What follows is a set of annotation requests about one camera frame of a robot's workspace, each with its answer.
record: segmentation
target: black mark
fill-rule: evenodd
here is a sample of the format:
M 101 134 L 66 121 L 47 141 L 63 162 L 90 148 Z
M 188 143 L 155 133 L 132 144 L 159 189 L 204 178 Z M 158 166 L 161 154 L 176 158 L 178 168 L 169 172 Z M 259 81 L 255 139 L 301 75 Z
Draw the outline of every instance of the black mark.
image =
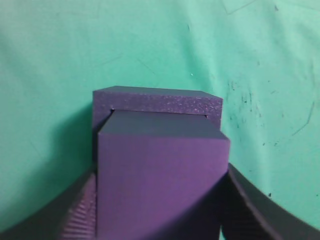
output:
M 104 61 L 104 62 L 100 63 L 99 66 L 103 66 L 103 65 L 106 65 L 106 64 L 110 64 L 110 63 L 112 63 L 112 62 L 114 62 L 114 61 L 117 61 L 117 60 L 119 60 L 119 59 L 121 59 L 121 58 L 122 58 L 122 54 L 119 55 L 119 56 L 117 56 L 117 57 L 111 58 L 111 59 L 109 59 L 109 60 L 107 60 L 107 61 Z
M 234 14 L 235 12 L 237 12 L 237 11 L 239 11 L 239 10 L 241 10 L 241 9 L 244 9 L 244 8 L 248 7 L 249 5 L 253 4 L 255 1 L 257 1 L 257 0 L 253 0 L 252 2 L 249 2 L 249 3 L 247 3 L 246 5 L 243 5 L 242 7 L 237 8 L 236 10 L 233 10 L 233 11 L 231 11 L 231 12 L 228 12 L 228 11 L 227 11 L 227 8 L 226 8 L 226 6 L 225 6 L 224 4 L 223 4 L 223 7 L 224 7 L 224 10 L 225 10 L 226 14 L 227 14 L 227 15 L 231 15 L 231 14 Z
M 310 112 L 309 112 L 309 116 L 308 116 L 308 118 L 306 120 L 306 123 L 302 127 L 300 127 L 297 131 L 295 131 L 292 134 L 292 136 L 296 135 L 298 132 L 300 132 L 302 129 L 304 129 L 309 124 L 311 116 L 312 116 L 312 113 L 314 111 L 314 108 L 315 108 L 315 101 L 312 102 L 312 106 L 311 106 L 311 109 L 310 109 Z
M 137 61 L 139 63 L 141 63 L 145 68 L 147 68 L 151 73 L 153 73 L 154 75 L 156 75 L 156 73 L 150 68 L 148 67 L 143 61 L 141 61 L 139 58 L 137 58 Z
M 252 93 L 250 88 L 249 88 L 249 95 L 250 95 L 250 103 L 252 104 Z
M 29 143 L 31 144 L 31 146 L 33 147 L 33 149 L 35 150 L 35 152 L 39 155 L 39 157 L 42 158 L 40 152 L 38 151 L 38 149 L 36 148 L 36 146 L 32 143 L 32 141 L 29 141 Z

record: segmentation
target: stain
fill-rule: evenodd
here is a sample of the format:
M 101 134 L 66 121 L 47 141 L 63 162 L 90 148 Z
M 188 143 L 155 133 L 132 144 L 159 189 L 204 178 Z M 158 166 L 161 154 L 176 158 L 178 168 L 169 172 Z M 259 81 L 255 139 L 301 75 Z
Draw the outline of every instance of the stain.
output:
M 117 60 L 121 59 L 122 57 L 123 57 L 123 55 L 122 55 L 122 54 L 120 54 L 119 56 L 116 56 L 116 57 L 114 57 L 114 58 L 111 58 L 111 59 L 109 59 L 109 60 L 106 60 L 106 61 L 104 61 L 104 62 L 102 62 L 102 63 L 98 64 L 97 66 L 103 66 L 103 65 L 106 65 L 106 64 L 113 63 L 113 62 L 115 62 L 115 61 L 117 61 Z
M 249 96 L 250 96 L 250 104 L 252 104 L 252 93 L 250 88 L 249 88 Z
M 231 14 L 234 14 L 234 13 L 236 13 L 236 12 L 238 12 L 238 11 L 246 8 L 246 7 L 248 7 L 249 5 L 253 4 L 255 1 L 257 1 L 257 0 L 253 0 L 253 1 L 251 1 L 251 2 L 249 2 L 249 3 L 247 3 L 247 4 L 245 4 L 245 5 L 243 5 L 242 7 L 237 8 L 237 9 L 231 11 L 231 12 L 228 12 L 228 10 L 227 10 L 227 8 L 226 8 L 226 6 L 225 6 L 224 4 L 223 4 L 223 7 L 224 7 L 224 10 L 225 10 L 226 14 L 227 14 L 227 15 L 231 15 Z
M 246 96 L 241 96 L 241 100 L 242 100 L 242 102 L 244 103 L 244 104 L 246 104 L 247 103 L 247 97 Z
M 143 65 L 146 69 L 148 69 L 151 73 L 154 75 L 157 75 L 148 65 L 146 65 L 143 61 L 141 61 L 139 58 L 136 59 L 141 65 Z
M 32 142 L 32 141 L 29 141 L 29 143 L 30 143 L 30 145 L 33 147 L 34 151 L 38 154 L 38 156 L 39 156 L 40 158 L 43 158 L 43 157 L 41 156 L 40 152 L 38 151 L 38 149 L 36 148 L 36 146 L 33 144 L 33 142 Z
M 292 136 L 296 135 L 298 132 L 300 132 L 302 129 L 304 129 L 310 122 L 310 119 L 311 119 L 311 116 L 312 116 L 312 113 L 314 111 L 314 108 L 315 108 L 315 101 L 312 102 L 312 105 L 311 105 L 311 109 L 309 111 L 309 115 L 308 115 L 308 118 L 306 120 L 306 123 L 304 125 L 302 125 L 302 127 L 300 127 L 297 131 L 295 131 Z

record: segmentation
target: green backdrop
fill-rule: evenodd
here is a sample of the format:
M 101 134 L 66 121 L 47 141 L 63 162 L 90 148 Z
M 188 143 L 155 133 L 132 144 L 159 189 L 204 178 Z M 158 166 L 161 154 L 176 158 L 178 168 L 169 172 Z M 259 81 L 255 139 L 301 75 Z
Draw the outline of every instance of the green backdrop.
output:
M 92 91 L 224 98 L 230 161 L 320 229 L 320 2 L 1 0 L 0 230 L 91 163 Z

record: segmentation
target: block side face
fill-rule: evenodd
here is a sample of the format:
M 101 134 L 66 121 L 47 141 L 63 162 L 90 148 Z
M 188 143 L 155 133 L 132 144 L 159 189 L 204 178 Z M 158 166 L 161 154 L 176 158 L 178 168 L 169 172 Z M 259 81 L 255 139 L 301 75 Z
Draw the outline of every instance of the block side face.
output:
M 183 90 L 170 88 L 151 88 L 135 86 L 111 86 L 98 90 L 101 92 L 122 93 L 122 94 L 139 94 L 139 95 L 165 95 L 165 96 L 184 96 L 184 97 L 202 97 L 216 98 L 216 96 L 197 90 Z
M 152 94 L 95 91 L 93 93 L 92 127 L 97 129 L 111 110 L 206 115 L 220 129 L 222 99 Z
M 115 110 L 102 133 L 227 139 L 204 115 Z
M 220 139 L 99 134 L 98 239 L 142 239 L 185 213 L 227 172 Z

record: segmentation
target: green background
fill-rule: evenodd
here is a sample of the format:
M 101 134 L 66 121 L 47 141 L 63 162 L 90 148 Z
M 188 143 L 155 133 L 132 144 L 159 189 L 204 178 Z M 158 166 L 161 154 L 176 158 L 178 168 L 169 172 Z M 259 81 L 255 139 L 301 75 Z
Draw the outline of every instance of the green background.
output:
M 224 98 L 230 161 L 320 229 L 320 2 L 1 0 L 0 230 L 91 163 L 92 91 Z

